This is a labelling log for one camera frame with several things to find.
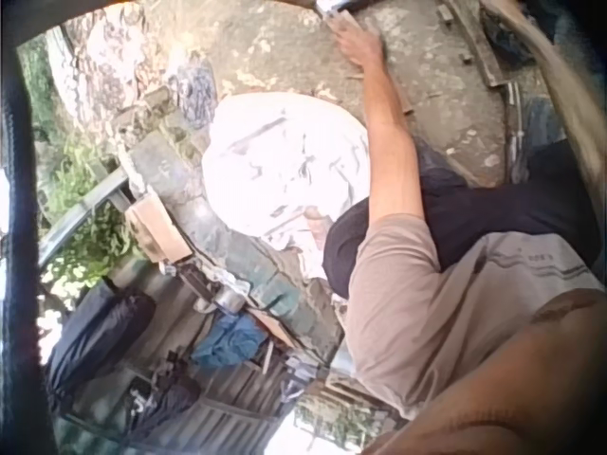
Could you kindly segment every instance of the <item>sleeve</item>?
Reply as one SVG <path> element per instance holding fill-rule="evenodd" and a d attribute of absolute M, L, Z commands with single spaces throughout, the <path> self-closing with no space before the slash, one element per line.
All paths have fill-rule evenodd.
<path fill-rule="evenodd" d="M 357 379 L 405 415 L 432 388 L 437 341 L 424 331 L 439 286 L 428 225 L 411 215 L 373 223 L 350 280 L 346 342 Z"/>

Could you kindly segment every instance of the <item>fabric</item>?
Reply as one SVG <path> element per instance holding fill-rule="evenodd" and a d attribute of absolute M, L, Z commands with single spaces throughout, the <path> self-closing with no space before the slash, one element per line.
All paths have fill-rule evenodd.
<path fill-rule="evenodd" d="M 245 313 L 224 315 L 192 353 L 192 360 L 206 368 L 238 365 L 255 356 L 267 333 Z"/>
<path fill-rule="evenodd" d="M 176 418 L 198 400 L 202 390 L 194 379 L 180 374 L 174 381 L 166 390 L 155 389 L 153 391 L 150 400 L 153 405 L 146 407 L 145 411 L 138 416 L 128 435 L 129 440 L 144 440 L 154 429 Z"/>
<path fill-rule="evenodd" d="M 108 374 L 150 324 L 156 304 L 135 289 L 104 278 L 83 297 L 46 364 L 52 411 L 68 409 L 85 382 Z"/>
<path fill-rule="evenodd" d="M 202 171 L 213 211 L 278 251 L 298 248 L 303 276 L 324 278 L 304 215 L 314 208 L 335 221 L 369 195 L 366 129 L 327 101 L 251 93 L 222 100 L 210 134 Z"/>
<path fill-rule="evenodd" d="M 457 263 L 490 232 L 557 233 L 586 264 L 597 258 L 596 218 L 566 141 L 529 154 L 527 182 L 493 189 L 468 188 L 454 171 L 424 164 L 428 160 L 424 156 L 432 152 L 418 140 L 415 143 L 422 151 L 422 197 L 439 270 Z M 368 224 L 369 203 L 364 199 L 346 211 L 327 235 L 322 265 L 331 288 L 345 299 Z"/>
<path fill-rule="evenodd" d="M 346 339 L 357 379 L 412 419 L 538 308 L 576 288 L 602 286 L 558 235 L 491 233 L 441 274 L 424 221 L 382 218 L 350 282 Z"/>

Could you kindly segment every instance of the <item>green plant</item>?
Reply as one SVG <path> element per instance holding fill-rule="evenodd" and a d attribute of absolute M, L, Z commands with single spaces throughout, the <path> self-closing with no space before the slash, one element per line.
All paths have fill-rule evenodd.
<path fill-rule="evenodd" d="M 45 35 L 38 35 L 19 46 L 18 54 L 29 92 L 31 120 L 36 139 L 52 144 L 62 143 L 64 132 L 59 126 L 57 116 L 59 95 L 48 64 Z"/>
<path fill-rule="evenodd" d="M 68 140 L 69 156 L 56 174 L 56 186 L 47 201 L 49 213 L 62 216 L 98 184 L 86 167 L 94 149 Z M 122 214 L 110 203 L 94 209 L 92 215 L 71 236 L 46 267 L 43 281 L 55 282 L 73 299 L 84 286 L 92 286 L 120 259 L 134 252 L 134 242 Z"/>

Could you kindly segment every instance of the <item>blue cloth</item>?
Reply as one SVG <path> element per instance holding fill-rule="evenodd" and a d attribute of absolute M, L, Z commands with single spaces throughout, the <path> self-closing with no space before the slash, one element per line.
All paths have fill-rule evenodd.
<path fill-rule="evenodd" d="M 252 358 L 266 338 L 251 315 L 224 315 L 196 346 L 192 360 L 206 368 L 238 365 Z"/>

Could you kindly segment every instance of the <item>black bag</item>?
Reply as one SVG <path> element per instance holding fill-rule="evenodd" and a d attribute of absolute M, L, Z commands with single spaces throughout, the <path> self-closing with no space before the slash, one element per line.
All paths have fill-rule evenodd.
<path fill-rule="evenodd" d="M 120 290 L 107 278 L 83 297 L 46 364 L 51 411 L 71 408 L 83 383 L 112 371 L 148 327 L 156 304 L 136 289 Z"/>
<path fill-rule="evenodd" d="M 148 406 L 132 421 L 129 441 L 142 441 L 155 428 L 185 412 L 200 397 L 198 383 L 184 373 L 172 373 L 161 378 L 161 387 L 152 391 Z"/>

